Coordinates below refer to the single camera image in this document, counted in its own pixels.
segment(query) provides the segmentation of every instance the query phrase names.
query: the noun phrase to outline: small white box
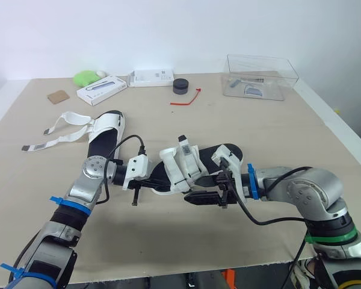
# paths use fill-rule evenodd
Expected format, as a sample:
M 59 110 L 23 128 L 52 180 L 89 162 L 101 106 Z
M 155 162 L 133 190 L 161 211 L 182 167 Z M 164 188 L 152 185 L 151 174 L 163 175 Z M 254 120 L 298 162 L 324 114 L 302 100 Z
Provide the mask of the small white box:
M 173 85 L 174 74 L 169 69 L 156 70 L 134 70 L 128 75 L 128 86 L 171 86 Z
M 79 89 L 76 94 L 86 103 L 96 105 L 126 88 L 126 81 L 110 75 Z

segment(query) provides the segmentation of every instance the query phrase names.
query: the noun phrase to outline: table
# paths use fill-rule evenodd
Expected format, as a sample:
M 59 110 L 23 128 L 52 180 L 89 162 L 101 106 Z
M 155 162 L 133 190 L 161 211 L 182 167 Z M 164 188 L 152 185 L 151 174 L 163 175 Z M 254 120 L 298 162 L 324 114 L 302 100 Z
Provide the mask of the table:
M 242 149 L 244 163 L 255 168 L 328 169 L 344 183 L 345 200 L 361 231 L 361 165 L 294 90 L 284 89 L 283 102 L 228 98 L 221 94 L 219 74 L 182 77 L 190 82 L 187 95 L 174 95 L 171 87 L 128 88 L 95 107 L 77 98 L 77 88 L 68 78 L 34 79 L 27 85 L 0 121 L 0 263 L 16 259 L 55 210 L 49 197 L 63 196 L 79 176 L 86 139 L 34 153 L 20 150 L 77 129 L 43 136 L 67 110 L 93 117 L 122 111 L 124 136 L 142 136 L 154 163 L 161 149 L 176 146 L 177 137 L 185 134 L 200 148 L 234 143 Z M 197 87 L 202 92 L 192 105 L 169 105 L 191 99 Z M 46 95 L 61 89 L 70 99 L 52 105 Z M 137 148 L 131 140 L 122 146 L 120 158 L 127 161 Z M 94 209 L 82 231 L 71 282 L 287 262 L 306 230 L 298 222 L 256 226 L 236 205 L 227 210 L 197 207 L 180 194 L 158 196 L 148 189 L 132 207 L 133 191 L 114 186 L 110 190 L 110 201 Z M 298 216 L 289 204 L 249 201 L 247 206 L 259 220 Z M 302 258 L 312 254 L 306 246 Z M 0 269 L 0 286 L 7 279 L 8 272 Z

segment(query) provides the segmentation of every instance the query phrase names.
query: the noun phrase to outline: red zip tie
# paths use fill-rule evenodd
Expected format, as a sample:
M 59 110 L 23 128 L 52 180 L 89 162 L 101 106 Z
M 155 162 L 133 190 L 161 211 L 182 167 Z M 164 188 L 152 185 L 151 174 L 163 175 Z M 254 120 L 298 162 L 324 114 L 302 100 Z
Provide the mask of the red zip tie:
M 223 278 L 226 280 L 226 283 L 230 289 L 236 289 L 235 287 L 235 271 L 233 269 L 226 269 L 222 272 Z
M 170 105 L 190 105 L 193 103 L 193 101 L 195 101 L 195 98 L 197 98 L 198 94 L 200 93 L 201 89 L 196 89 L 197 93 L 195 94 L 195 97 L 190 101 L 187 102 L 185 104 L 178 104 L 177 102 L 171 102 Z

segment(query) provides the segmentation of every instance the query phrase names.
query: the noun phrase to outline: clear plastic box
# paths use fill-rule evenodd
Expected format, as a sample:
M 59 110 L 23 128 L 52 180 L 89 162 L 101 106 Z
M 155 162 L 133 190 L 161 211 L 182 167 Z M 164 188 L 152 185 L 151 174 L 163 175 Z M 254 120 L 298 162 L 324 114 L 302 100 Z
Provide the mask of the clear plastic box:
M 222 80 L 226 96 L 283 101 L 298 75 L 284 58 L 229 54 Z

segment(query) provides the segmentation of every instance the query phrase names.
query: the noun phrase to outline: blue cable tie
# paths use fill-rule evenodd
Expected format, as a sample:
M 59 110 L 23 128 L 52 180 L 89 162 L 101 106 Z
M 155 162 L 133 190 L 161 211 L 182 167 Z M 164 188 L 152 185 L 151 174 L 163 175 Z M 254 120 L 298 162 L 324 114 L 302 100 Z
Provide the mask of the blue cable tie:
M 255 171 L 252 164 L 247 164 L 248 178 L 250 180 L 250 189 L 254 200 L 258 200 L 258 191 L 256 185 Z
M 48 283 L 50 283 L 52 285 L 52 287 L 54 289 L 57 288 L 57 284 L 56 284 L 55 279 L 50 277 L 50 276 L 47 276 L 47 275 L 44 275 L 44 274 L 41 274 L 41 273 L 34 273 L 34 272 L 26 272 L 26 273 L 24 273 L 23 268 L 17 269 L 17 268 L 14 268 L 12 266 L 9 266 L 8 264 L 5 264 L 5 263 L 2 263 L 0 265 L 0 267 L 2 267 L 4 269 L 7 269 L 8 271 L 13 272 L 15 279 L 21 279 L 21 278 L 25 278 L 25 277 L 33 277 L 33 278 L 37 278 L 37 279 L 47 281 Z
M 52 196 L 49 199 L 54 201 L 58 205 L 64 205 L 64 206 L 78 209 L 78 210 L 86 213 L 88 216 L 91 214 L 91 210 L 88 209 L 87 207 L 85 207 L 81 204 L 75 203 L 75 202 L 71 202 L 70 200 L 64 200 L 62 197 L 53 197 Z

